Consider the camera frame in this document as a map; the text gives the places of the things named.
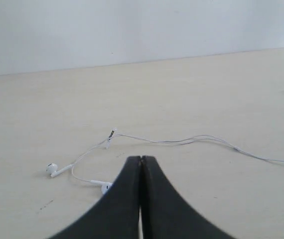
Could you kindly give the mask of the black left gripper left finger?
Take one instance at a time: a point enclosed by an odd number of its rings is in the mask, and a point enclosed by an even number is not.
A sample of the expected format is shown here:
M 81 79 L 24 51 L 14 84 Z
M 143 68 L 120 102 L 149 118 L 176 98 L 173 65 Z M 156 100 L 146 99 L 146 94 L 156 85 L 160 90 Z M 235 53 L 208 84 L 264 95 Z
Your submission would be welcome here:
M 110 189 L 52 239 L 138 239 L 141 157 L 130 156 Z

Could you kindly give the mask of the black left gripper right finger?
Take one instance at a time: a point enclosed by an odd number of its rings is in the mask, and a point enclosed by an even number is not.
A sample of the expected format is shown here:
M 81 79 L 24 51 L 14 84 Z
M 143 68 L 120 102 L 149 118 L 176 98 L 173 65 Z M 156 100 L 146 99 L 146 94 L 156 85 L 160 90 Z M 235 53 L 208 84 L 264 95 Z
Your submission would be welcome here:
M 232 239 L 194 210 L 153 156 L 141 158 L 141 215 L 145 239 Z

